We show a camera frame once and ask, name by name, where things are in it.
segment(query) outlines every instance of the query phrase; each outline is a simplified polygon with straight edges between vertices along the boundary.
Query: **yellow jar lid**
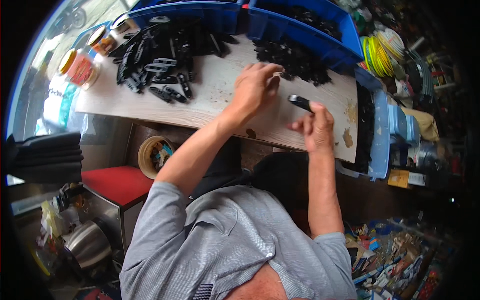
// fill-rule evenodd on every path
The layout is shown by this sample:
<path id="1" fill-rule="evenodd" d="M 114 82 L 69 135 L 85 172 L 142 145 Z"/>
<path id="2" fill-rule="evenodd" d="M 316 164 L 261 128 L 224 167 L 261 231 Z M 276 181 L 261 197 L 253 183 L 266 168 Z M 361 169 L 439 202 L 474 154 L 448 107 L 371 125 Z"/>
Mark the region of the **yellow jar lid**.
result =
<path id="1" fill-rule="evenodd" d="M 77 57 L 77 50 L 70 49 L 67 54 L 60 61 L 59 72 L 65 74 L 68 69 L 72 66 L 73 61 Z"/>
<path id="2" fill-rule="evenodd" d="M 106 30 L 107 30 L 107 27 L 105 25 L 102 25 L 99 28 L 97 28 L 97 30 L 95 30 L 90 36 L 90 38 L 88 39 L 87 45 L 93 46 L 96 43 L 98 43 L 103 38 L 103 35 L 105 34 Z"/>

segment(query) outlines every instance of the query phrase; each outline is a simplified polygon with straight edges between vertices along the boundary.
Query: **stain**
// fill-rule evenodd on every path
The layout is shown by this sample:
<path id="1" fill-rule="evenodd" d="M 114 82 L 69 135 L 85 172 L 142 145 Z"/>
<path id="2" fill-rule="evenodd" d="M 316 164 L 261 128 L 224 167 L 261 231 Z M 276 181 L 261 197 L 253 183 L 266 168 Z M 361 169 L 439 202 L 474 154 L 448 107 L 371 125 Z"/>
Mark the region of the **stain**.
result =
<path id="1" fill-rule="evenodd" d="M 345 141 L 345 146 L 347 146 L 347 148 L 353 146 L 352 136 L 350 135 L 350 128 L 345 128 L 345 132 L 343 133 L 343 140 Z"/>
<path id="2" fill-rule="evenodd" d="M 349 124 L 355 123 L 358 125 L 358 106 L 349 103 L 347 108 L 345 108 L 345 114 L 348 116 Z"/>
<path id="3" fill-rule="evenodd" d="M 247 133 L 248 137 L 251 138 L 251 139 L 256 139 L 257 138 L 257 134 L 255 133 L 255 131 L 253 131 L 252 128 L 247 129 L 246 133 Z"/>

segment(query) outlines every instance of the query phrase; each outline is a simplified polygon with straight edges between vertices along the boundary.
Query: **metal pot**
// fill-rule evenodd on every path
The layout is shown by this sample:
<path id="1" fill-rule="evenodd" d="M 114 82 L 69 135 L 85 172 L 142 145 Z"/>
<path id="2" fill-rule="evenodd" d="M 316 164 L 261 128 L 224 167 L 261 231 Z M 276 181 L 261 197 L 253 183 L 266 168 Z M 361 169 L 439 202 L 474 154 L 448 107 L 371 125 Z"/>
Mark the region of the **metal pot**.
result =
<path id="1" fill-rule="evenodd" d="M 64 248 L 75 258 L 81 269 L 97 265 L 112 253 L 107 236 L 93 221 L 86 221 L 77 228 Z"/>

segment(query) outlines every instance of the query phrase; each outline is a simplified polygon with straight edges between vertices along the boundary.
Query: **white table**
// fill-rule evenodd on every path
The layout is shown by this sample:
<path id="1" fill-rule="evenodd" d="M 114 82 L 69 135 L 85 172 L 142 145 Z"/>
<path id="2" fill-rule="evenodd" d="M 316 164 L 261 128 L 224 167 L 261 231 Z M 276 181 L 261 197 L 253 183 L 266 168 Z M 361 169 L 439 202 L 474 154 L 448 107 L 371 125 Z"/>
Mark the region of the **white table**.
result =
<path id="1" fill-rule="evenodd" d="M 215 55 L 195 57 L 197 73 L 191 85 L 193 98 L 187 104 L 157 98 L 147 89 L 142 95 L 116 84 L 117 65 L 111 58 L 97 55 L 102 70 L 96 82 L 79 95 L 76 111 L 140 119 L 191 128 L 201 128 L 213 120 L 231 101 L 233 84 L 245 65 L 257 62 L 255 46 L 245 36 L 228 47 L 231 53 L 224 58 Z M 282 78 L 278 101 L 270 109 L 252 119 L 235 132 L 239 137 L 263 143 L 305 150 L 302 135 L 288 130 L 285 125 L 306 111 L 287 101 L 297 94 L 312 101 L 322 102 L 335 119 L 335 157 L 354 162 L 357 147 L 357 86 L 355 78 L 329 71 L 332 82 L 315 87 L 299 78 L 287 81 Z M 173 86 L 182 93 L 179 84 Z"/>

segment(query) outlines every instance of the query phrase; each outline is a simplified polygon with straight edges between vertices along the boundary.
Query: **striped shirt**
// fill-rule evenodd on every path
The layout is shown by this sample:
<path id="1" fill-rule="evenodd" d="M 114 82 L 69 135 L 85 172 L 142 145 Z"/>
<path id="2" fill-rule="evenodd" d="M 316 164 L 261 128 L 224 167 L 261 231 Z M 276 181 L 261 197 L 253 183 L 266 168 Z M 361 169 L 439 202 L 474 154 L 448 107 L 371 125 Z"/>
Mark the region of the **striped shirt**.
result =
<path id="1" fill-rule="evenodd" d="M 122 272 L 126 299 L 223 299 L 266 262 L 288 299 L 356 299 L 341 232 L 312 240 L 270 193 L 225 187 L 193 201 L 155 182 Z"/>

